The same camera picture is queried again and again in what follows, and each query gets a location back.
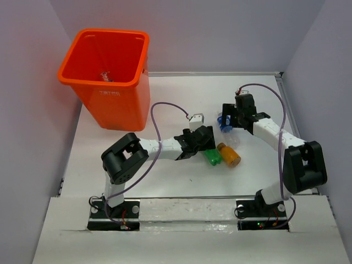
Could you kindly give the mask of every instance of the green bottle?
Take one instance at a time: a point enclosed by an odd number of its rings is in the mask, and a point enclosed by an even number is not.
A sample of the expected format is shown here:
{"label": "green bottle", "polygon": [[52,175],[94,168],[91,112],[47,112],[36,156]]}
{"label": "green bottle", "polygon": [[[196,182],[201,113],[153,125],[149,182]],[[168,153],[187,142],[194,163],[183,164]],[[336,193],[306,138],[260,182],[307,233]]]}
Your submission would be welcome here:
{"label": "green bottle", "polygon": [[216,164],[220,164],[222,157],[220,155],[220,153],[214,149],[214,150],[205,150],[203,151],[204,156],[207,158],[207,160],[209,161],[210,164],[212,164],[213,166],[215,166]]}

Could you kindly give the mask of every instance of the white wall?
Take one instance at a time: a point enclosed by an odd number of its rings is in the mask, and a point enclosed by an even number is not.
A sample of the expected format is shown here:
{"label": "white wall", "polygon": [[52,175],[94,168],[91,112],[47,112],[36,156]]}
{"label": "white wall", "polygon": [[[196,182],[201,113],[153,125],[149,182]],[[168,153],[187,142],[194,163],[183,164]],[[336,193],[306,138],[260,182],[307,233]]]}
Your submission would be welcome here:
{"label": "white wall", "polygon": [[284,75],[301,136],[321,143],[322,190],[352,260],[352,1],[327,0]]}
{"label": "white wall", "polygon": [[72,143],[77,99],[59,84],[70,45],[47,0],[0,8],[0,263],[32,263]]}
{"label": "white wall", "polygon": [[150,71],[283,71],[324,0],[50,0],[83,28],[150,34]]}

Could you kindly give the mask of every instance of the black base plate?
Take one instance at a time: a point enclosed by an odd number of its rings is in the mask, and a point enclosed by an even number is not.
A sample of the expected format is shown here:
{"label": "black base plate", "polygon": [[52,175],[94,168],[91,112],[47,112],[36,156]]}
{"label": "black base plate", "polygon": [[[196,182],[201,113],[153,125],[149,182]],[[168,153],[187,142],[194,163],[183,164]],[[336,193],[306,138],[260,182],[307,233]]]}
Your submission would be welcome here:
{"label": "black base plate", "polygon": [[[121,205],[114,208],[108,208],[108,214],[111,218],[119,223],[111,222],[106,217],[104,211],[105,200],[93,199],[92,204],[99,208],[99,210],[91,209],[87,229],[91,231],[135,231],[139,230],[140,223],[138,222],[139,212],[134,213],[132,208],[140,205],[139,201],[125,200]],[[124,214],[125,223],[122,222],[122,215]]]}
{"label": "black base plate", "polygon": [[[285,223],[287,221],[286,210],[281,212],[277,207],[278,205],[284,205],[284,202],[278,203],[274,208],[260,211],[256,209],[254,200],[236,200],[235,215],[239,219],[238,230],[271,229]],[[289,226],[286,224],[277,229],[289,230]]]}

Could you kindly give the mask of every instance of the orange bucket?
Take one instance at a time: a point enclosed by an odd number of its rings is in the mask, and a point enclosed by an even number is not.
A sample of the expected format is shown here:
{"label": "orange bucket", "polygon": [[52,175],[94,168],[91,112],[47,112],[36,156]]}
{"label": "orange bucket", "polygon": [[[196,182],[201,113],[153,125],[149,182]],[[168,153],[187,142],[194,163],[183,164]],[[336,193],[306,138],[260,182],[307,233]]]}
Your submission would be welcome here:
{"label": "orange bucket", "polygon": [[150,105],[148,45],[141,31],[82,30],[58,79],[72,87],[102,128],[143,130]]}

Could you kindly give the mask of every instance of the robotic arm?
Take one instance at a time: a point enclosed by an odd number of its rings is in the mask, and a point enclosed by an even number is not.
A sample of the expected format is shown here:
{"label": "robotic arm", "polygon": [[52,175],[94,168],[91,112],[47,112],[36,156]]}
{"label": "robotic arm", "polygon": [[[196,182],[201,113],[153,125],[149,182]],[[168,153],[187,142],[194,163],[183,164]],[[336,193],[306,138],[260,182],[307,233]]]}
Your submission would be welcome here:
{"label": "robotic arm", "polygon": [[[236,105],[223,104],[222,122],[230,116],[234,128],[243,128],[267,142],[278,151],[280,127],[266,113],[257,113],[251,94],[237,95]],[[306,142],[287,131],[282,134],[283,194],[284,198],[325,184],[327,173],[322,148],[316,141]],[[259,190],[255,196],[256,208],[266,210],[282,201],[280,182]]]}
{"label": "robotic arm", "polygon": [[[212,126],[203,126],[203,115],[194,115],[190,120],[190,129],[183,134],[161,141],[158,159],[184,160],[198,151],[215,149]],[[128,133],[108,148],[101,156],[106,175],[104,198],[124,190],[125,183],[131,179],[146,162],[154,160],[159,149],[157,140],[139,139],[134,133]],[[124,201],[123,194],[108,200],[113,208]]]}

